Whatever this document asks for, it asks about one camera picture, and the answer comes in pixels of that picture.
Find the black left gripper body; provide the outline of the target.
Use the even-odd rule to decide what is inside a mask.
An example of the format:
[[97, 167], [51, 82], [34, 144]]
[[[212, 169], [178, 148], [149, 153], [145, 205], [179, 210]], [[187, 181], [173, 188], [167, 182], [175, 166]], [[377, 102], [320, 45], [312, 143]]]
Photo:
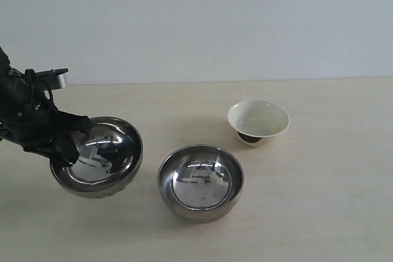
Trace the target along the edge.
[[1, 138], [21, 147], [41, 145], [55, 135], [53, 93], [36, 72], [1, 72]]

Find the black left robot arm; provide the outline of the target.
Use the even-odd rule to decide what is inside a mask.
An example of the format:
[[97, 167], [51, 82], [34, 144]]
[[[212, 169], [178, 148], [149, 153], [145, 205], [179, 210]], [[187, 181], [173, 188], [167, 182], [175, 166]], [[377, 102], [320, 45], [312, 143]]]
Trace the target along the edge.
[[60, 111], [55, 105], [53, 91], [66, 86], [67, 72], [66, 68], [20, 72], [1, 52], [1, 139], [60, 168], [79, 158], [71, 134], [88, 134], [93, 126], [87, 116]]

